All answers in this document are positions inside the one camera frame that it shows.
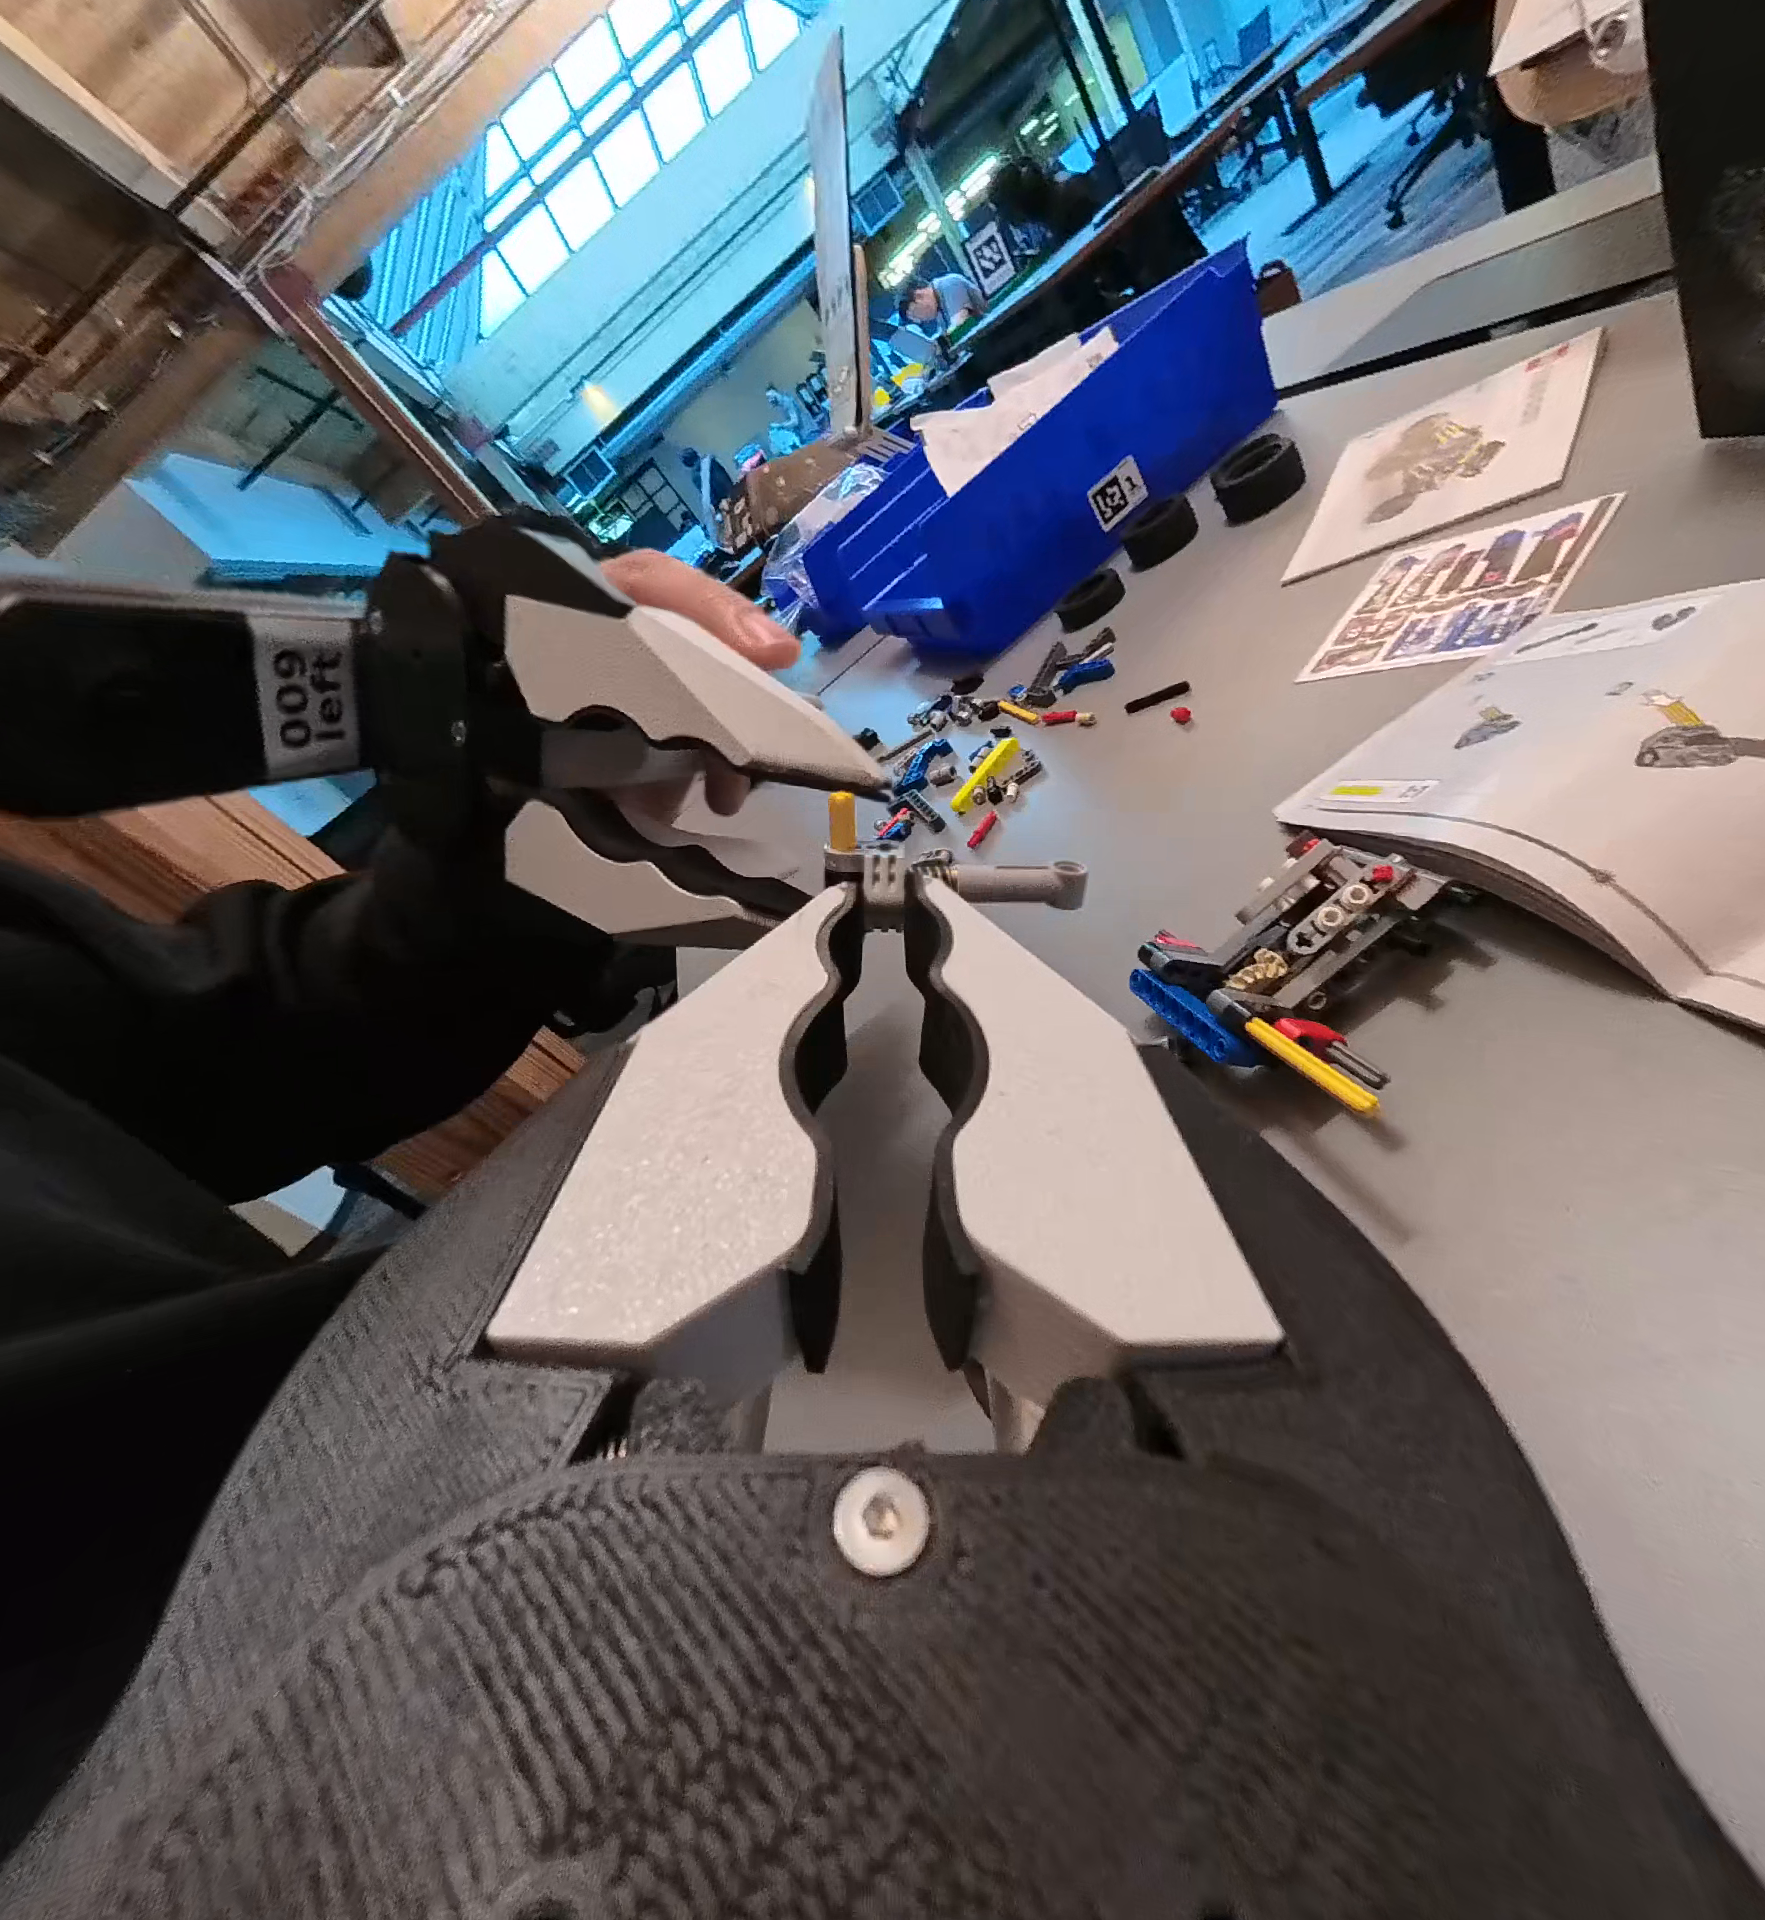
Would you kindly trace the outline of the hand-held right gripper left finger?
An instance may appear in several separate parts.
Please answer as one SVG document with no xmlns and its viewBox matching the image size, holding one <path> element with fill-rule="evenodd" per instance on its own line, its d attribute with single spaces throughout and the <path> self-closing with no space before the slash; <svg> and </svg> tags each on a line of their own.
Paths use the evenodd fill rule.
<svg viewBox="0 0 1765 1920">
<path fill-rule="evenodd" d="M 854 887 L 826 887 L 621 1051 L 481 1359 L 699 1387 L 739 1449 L 831 1353 L 842 1241 L 821 1107 L 849 1069 Z"/>
</svg>

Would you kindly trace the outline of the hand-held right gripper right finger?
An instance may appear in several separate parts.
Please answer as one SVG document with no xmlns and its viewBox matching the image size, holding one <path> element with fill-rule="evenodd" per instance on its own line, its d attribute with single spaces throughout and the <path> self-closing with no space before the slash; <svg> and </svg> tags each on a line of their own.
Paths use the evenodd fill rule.
<svg viewBox="0 0 1765 1920">
<path fill-rule="evenodd" d="M 911 881 L 917 1067 L 946 1107 L 924 1310 L 1000 1452 L 1074 1381 L 1237 1369 L 1285 1335 L 1131 1034 L 951 881 Z"/>
</svg>

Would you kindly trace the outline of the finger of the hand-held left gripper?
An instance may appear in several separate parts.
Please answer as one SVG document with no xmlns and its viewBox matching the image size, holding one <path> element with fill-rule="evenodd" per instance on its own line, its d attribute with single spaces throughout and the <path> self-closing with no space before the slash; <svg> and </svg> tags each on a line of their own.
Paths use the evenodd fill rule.
<svg viewBox="0 0 1765 1920">
<path fill-rule="evenodd" d="M 636 947 L 750 947 L 816 890 L 770 846 L 638 822 L 613 796 L 531 799 L 504 848 L 512 887 Z"/>
<path fill-rule="evenodd" d="M 506 668 L 541 733 L 545 789 L 750 782 L 882 791 L 889 775 L 821 707 L 678 613 L 506 601 Z"/>
</svg>

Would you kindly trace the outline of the toy car chassis assembly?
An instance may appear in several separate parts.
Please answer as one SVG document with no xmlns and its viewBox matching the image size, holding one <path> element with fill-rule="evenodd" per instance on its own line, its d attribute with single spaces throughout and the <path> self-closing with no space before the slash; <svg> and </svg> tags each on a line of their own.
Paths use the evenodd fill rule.
<svg viewBox="0 0 1765 1920">
<path fill-rule="evenodd" d="M 1136 947 L 1129 988 L 1178 1058 L 1285 1069 L 1372 1119 L 1390 1077 L 1356 1049 L 1345 1007 L 1384 962 L 1430 954 L 1441 910 L 1474 901 L 1477 889 L 1407 857 L 1298 834 L 1226 939 L 1160 929 Z"/>
</svg>

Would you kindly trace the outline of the grey toy shock absorber assembly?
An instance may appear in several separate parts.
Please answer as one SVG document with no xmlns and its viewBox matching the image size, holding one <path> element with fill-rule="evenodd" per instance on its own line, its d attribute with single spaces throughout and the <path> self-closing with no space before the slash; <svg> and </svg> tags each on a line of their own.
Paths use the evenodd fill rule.
<svg viewBox="0 0 1765 1920">
<path fill-rule="evenodd" d="M 941 889 L 976 905 L 1035 903 L 1052 910 L 1079 910 L 1087 890 L 1087 870 L 1070 860 L 1007 867 L 965 863 L 948 851 L 904 853 L 894 841 L 862 841 L 850 791 L 831 791 L 826 802 L 821 878 L 853 897 L 871 932 L 894 934 L 909 924 L 911 907 Z"/>
</svg>

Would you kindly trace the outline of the toy set box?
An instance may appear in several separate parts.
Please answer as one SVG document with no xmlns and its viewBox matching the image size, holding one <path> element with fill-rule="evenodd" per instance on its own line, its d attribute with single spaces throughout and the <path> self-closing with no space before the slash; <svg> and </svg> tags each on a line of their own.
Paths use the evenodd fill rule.
<svg viewBox="0 0 1765 1920">
<path fill-rule="evenodd" d="M 1765 2 L 1646 2 L 1663 211 L 1705 438 L 1765 435 Z"/>
</svg>

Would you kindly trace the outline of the person's left hand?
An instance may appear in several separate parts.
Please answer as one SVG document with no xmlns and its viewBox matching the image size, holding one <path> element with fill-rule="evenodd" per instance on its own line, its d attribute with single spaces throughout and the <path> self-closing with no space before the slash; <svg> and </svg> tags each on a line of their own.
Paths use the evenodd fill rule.
<svg viewBox="0 0 1765 1920">
<path fill-rule="evenodd" d="M 755 601 L 690 563 L 654 550 L 638 550 L 609 555 L 600 567 L 611 587 L 634 604 L 688 619 L 766 672 L 777 674 L 800 663 L 798 634 Z"/>
</svg>

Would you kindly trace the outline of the clear plastic bag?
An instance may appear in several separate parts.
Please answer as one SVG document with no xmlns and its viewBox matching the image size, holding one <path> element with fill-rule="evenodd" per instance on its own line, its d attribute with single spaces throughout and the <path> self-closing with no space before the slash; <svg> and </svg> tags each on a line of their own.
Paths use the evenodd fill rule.
<svg viewBox="0 0 1765 1920">
<path fill-rule="evenodd" d="M 885 463 L 857 459 L 809 499 L 800 515 L 765 545 L 760 596 L 779 620 L 794 626 L 800 619 L 798 608 L 814 611 L 821 606 L 821 596 L 809 573 L 809 555 L 871 492 L 882 486 L 885 479 Z"/>
</svg>

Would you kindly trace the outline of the pile of loose toy bricks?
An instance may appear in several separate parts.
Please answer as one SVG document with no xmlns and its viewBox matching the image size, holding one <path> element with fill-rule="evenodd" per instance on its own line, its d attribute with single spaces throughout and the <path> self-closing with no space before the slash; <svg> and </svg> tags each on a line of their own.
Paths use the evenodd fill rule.
<svg viewBox="0 0 1765 1920">
<path fill-rule="evenodd" d="M 860 848 L 976 857 L 999 830 L 1066 785 L 1063 768 L 1093 746 L 1121 745 L 1124 725 L 1195 722 L 1187 679 L 1124 682 L 1115 619 L 1083 633 L 1025 643 L 1014 659 L 924 674 L 882 643 L 864 657 L 871 679 L 839 679 L 829 709 L 885 771 L 885 794 L 857 802 Z"/>
</svg>

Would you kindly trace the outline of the blue bin with square tag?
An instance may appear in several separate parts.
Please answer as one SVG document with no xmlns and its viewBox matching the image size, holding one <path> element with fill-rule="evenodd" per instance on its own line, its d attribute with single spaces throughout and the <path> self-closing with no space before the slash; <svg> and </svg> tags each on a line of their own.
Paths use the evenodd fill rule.
<svg viewBox="0 0 1765 1920">
<path fill-rule="evenodd" d="M 955 490 L 926 451 L 835 530 L 842 619 L 927 657 L 990 657 L 1187 492 L 1278 409 L 1243 241 L 1077 333 L 1095 364 Z"/>
</svg>

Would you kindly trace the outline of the white paper sheet in bin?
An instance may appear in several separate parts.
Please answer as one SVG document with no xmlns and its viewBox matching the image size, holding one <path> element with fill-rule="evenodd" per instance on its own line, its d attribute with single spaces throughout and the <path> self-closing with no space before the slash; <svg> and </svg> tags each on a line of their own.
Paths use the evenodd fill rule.
<svg viewBox="0 0 1765 1920">
<path fill-rule="evenodd" d="M 1111 323 L 1087 338 L 1070 333 L 1013 371 L 990 374 L 971 404 L 920 414 L 911 425 L 940 490 L 961 492 L 1116 349 Z"/>
</svg>

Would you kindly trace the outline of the tilted grey sign board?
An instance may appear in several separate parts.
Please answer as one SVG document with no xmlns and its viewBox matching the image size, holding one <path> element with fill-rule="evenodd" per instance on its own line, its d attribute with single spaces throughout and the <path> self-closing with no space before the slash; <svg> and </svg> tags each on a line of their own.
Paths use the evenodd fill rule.
<svg viewBox="0 0 1765 1920">
<path fill-rule="evenodd" d="M 843 31 L 821 42 L 807 96 L 806 157 L 814 189 L 816 287 L 827 429 L 857 446 L 872 419 L 866 270 L 853 229 Z"/>
</svg>

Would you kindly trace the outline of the open instruction booklet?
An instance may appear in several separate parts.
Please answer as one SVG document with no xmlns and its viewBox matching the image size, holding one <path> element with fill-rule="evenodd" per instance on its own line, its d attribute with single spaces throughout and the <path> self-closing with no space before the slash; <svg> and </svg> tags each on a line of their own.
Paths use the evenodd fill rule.
<svg viewBox="0 0 1765 1920">
<path fill-rule="evenodd" d="M 1765 577 L 1532 622 L 1284 799 L 1765 1035 Z"/>
</svg>

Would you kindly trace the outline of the sticker sheet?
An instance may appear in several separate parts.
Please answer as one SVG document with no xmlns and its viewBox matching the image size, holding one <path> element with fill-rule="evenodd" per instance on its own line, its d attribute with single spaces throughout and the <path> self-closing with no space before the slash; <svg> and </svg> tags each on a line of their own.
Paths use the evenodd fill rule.
<svg viewBox="0 0 1765 1920">
<path fill-rule="evenodd" d="M 1560 606 L 1625 499 L 1606 492 L 1390 555 L 1296 682 L 1325 684 L 1499 648 Z"/>
</svg>

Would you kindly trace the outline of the car picture leaflet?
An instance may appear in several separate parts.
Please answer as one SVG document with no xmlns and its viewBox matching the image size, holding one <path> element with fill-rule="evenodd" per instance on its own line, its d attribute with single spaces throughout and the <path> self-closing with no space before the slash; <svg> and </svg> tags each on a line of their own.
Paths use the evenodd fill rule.
<svg viewBox="0 0 1765 1920">
<path fill-rule="evenodd" d="M 1281 583 L 1557 486 L 1606 338 L 1608 329 L 1594 326 L 1353 438 Z"/>
</svg>

